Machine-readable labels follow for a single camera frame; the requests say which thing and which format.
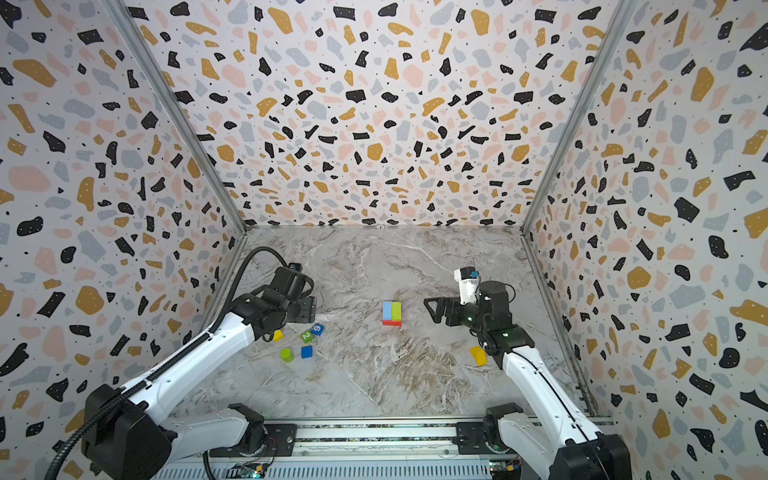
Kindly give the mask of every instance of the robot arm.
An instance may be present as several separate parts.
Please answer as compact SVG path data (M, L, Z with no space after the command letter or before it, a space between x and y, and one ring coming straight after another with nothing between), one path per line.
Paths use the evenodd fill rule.
M541 428L536 428L514 403L492 407L483 422L487 443L497 450L515 450L544 480L631 478L629 451L621 438L603 435L568 398L531 337L512 322L506 285L486 280L475 288L474 301L466 302L469 295L464 290L470 290L466 284L471 272L473 267L454 272L462 293L459 298L430 298L424 305L435 323L445 318L448 326L469 327L541 422Z
M282 266L269 285L233 301L246 265L260 251L275 255ZM55 480L80 438L83 454L114 480L149 479L166 463L217 447L233 447L242 455L266 448L264 418L241 404L197 417L168 416L201 380L254 340L271 341L286 323L314 322L313 287L298 263L286 264L269 247L252 250L235 276L222 313L209 328L119 389L102 385L88 396L85 422L60 447L46 480Z

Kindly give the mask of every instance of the yellow block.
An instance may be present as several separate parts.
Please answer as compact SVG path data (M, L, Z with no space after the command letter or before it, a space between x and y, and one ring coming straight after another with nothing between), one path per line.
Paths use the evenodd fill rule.
M475 361L477 362L478 366L483 366L488 363L488 357L485 355L485 350L479 346L473 346L471 349L469 349L469 352L473 357L475 357Z

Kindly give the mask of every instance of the green block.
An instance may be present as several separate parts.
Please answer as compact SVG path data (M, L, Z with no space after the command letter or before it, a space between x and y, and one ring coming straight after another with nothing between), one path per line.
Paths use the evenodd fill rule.
M291 363L293 361L293 352L291 352L290 349L283 349L280 351L280 358L283 359L285 363Z

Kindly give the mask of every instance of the terrazzo wallpaper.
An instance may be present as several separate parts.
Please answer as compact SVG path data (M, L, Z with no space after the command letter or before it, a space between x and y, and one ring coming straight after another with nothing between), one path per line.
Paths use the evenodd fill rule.
M768 478L766 21L638 2L530 232L635 478Z
M524 218L615 0L129 0L245 221Z
M199 330L235 229L100 3L0 15L0 478L42 478L93 389Z

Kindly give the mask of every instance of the marble surface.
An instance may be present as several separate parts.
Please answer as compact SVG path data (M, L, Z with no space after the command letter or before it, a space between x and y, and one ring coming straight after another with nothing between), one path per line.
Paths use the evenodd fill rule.
M578 393L518 229L322 228L252 230L243 256L267 245L303 265L315 281L314 357L301 359L310 326L288 324L277 343L258 340L211 373L174 415L199 415L242 402L267 418L482 414L486 407L527 402L492 359L477 367L465 327L435 325L423 299L458 296L453 270L474 266L485 280L510 283L514 321L536 342L571 398ZM259 253L238 294L268 283L277 261ZM381 324L382 302L402 302L402 327ZM290 347L292 363L280 359Z

